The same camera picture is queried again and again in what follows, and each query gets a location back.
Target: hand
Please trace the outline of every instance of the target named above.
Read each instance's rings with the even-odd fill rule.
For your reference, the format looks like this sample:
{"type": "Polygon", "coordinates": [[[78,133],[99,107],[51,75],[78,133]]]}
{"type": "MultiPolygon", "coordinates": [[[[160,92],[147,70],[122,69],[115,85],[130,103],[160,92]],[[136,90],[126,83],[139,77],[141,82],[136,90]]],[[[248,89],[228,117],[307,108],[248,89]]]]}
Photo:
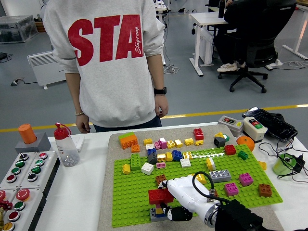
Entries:
{"type": "Polygon", "coordinates": [[[89,117],[85,114],[77,115],[76,126],[81,133],[90,133],[89,117]]]}
{"type": "Polygon", "coordinates": [[[165,95],[156,95],[155,96],[155,112],[156,115],[159,116],[159,118],[164,117],[168,114],[169,106],[168,106],[168,100],[165,95]]]}

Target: red lego brick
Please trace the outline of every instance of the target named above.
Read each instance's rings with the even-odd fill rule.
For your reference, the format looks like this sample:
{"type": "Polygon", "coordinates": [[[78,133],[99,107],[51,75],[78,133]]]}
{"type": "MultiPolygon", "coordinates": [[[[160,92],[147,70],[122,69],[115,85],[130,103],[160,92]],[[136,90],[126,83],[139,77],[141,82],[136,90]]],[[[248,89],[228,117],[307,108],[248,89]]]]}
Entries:
{"type": "Polygon", "coordinates": [[[194,129],[193,135],[194,135],[196,141],[204,140],[204,136],[203,136],[203,132],[202,132],[201,128],[194,129]]]}
{"type": "Polygon", "coordinates": [[[149,190],[149,204],[156,205],[160,203],[173,202],[173,196],[169,193],[168,189],[153,189],[149,190]]]}
{"type": "Polygon", "coordinates": [[[225,152],[226,152],[226,155],[234,155],[234,154],[236,154],[236,149],[232,144],[226,145],[225,146],[225,152]]]}

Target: white sneaker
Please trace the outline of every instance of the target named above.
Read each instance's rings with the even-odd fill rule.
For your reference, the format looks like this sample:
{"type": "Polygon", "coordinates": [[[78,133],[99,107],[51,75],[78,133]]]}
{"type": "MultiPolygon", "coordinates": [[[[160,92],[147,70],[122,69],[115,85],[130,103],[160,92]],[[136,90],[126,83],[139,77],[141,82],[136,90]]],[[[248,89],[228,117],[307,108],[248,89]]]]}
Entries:
{"type": "Polygon", "coordinates": [[[218,68],[217,71],[218,72],[237,71],[237,66],[236,66],[236,63],[224,64],[220,68],[218,68]]]}

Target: white desk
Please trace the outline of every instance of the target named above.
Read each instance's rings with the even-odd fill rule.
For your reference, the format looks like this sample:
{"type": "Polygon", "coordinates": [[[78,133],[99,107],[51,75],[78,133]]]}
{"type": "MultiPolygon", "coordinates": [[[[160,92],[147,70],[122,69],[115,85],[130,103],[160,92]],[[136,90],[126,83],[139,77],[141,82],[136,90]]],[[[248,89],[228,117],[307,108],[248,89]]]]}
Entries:
{"type": "MultiPolygon", "coordinates": [[[[191,124],[154,129],[199,127],[214,124],[217,123],[191,124]]],[[[80,151],[81,160],[78,165],[74,167],[59,167],[36,231],[97,230],[105,176],[105,164],[108,154],[108,141],[110,135],[114,133],[120,133],[120,131],[86,134],[83,147],[80,151]]],[[[49,139],[52,148],[56,148],[54,138],[51,137],[49,139]]],[[[295,139],[294,147],[306,150],[298,139],[295,139]]],[[[260,152],[257,146],[253,153],[259,161],[267,162],[268,170],[266,173],[284,200],[281,204],[272,205],[272,208],[285,231],[308,227],[308,184],[293,182],[291,178],[277,179],[271,170],[271,166],[276,161],[276,158],[268,157],[267,154],[260,152]]],[[[300,155],[299,152],[292,152],[291,150],[288,153],[294,153],[296,156],[300,155]]],[[[306,162],[308,161],[307,155],[304,155],[304,159],[306,162]]],[[[299,180],[307,180],[307,177],[303,173],[295,177],[299,180]]]]}
{"type": "Polygon", "coordinates": [[[196,27],[196,42],[194,48],[194,58],[189,58],[193,67],[195,68],[198,75],[203,76],[203,72],[200,70],[199,63],[199,49],[200,49],[200,36],[201,36],[201,26],[208,25],[218,25],[218,24],[227,24],[223,18],[218,18],[218,12],[209,12],[209,13],[191,13],[191,16],[197,23],[196,27]]]}
{"type": "Polygon", "coordinates": [[[306,26],[307,26],[307,21],[308,21],[308,7],[307,6],[302,6],[302,5],[296,5],[300,10],[302,10],[304,12],[303,17],[302,17],[302,21],[300,23],[300,27],[299,27],[299,35],[298,38],[296,39],[293,49],[283,45],[284,48],[286,48],[287,50],[289,50],[290,52],[292,52],[293,54],[296,54],[297,56],[299,56],[300,58],[304,59],[304,60],[308,60],[308,57],[302,55],[301,53],[298,52],[298,48],[300,45],[300,42],[302,41],[306,26]]]}

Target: green lego baseplate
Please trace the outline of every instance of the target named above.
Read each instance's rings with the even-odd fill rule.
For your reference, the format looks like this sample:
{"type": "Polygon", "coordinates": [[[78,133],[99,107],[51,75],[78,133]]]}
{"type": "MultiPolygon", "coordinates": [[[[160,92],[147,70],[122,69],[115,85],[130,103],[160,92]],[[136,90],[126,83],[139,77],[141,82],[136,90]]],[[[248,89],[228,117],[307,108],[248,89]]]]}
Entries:
{"type": "MultiPolygon", "coordinates": [[[[129,175],[125,175],[122,171],[122,166],[124,164],[130,164],[130,158],[116,160],[114,166],[112,227],[150,223],[149,210],[154,206],[149,204],[148,191],[157,189],[155,177],[164,174],[168,180],[171,180],[173,178],[188,176],[198,171],[209,173],[205,162],[206,158],[201,157],[204,155],[213,156],[216,170],[227,169],[231,174],[231,181],[214,183],[219,197],[229,200],[236,199],[247,208],[281,203],[282,198],[247,145],[236,145],[235,149],[235,155],[225,155],[223,147],[194,151],[192,155],[195,158],[191,160],[191,167],[182,168],[178,161],[165,162],[165,168],[157,169],[154,167],[154,171],[149,176],[141,173],[140,170],[131,171],[129,175]],[[246,160],[238,157],[237,154],[240,151],[244,151],[249,157],[246,160]],[[250,174],[254,180],[253,184],[245,187],[241,185],[238,178],[243,173],[250,174]],[[227,197],[224,191],[224,185],[232,182],[236,183],[239,194],[227,197]],[[272,196],[260,197],[258,193],[259,184],[269,184],[272,189],[272,196]]],[[[147,157],[140,157],[140,161],[141,166],[143,166],[147,162],[147,157]]],[[[206,182],[204,186],[210,189],[209,180],[206,179],[206,182]]],[[[176,199],[168,205],[172,207],[180,206],[176,199]]]]}

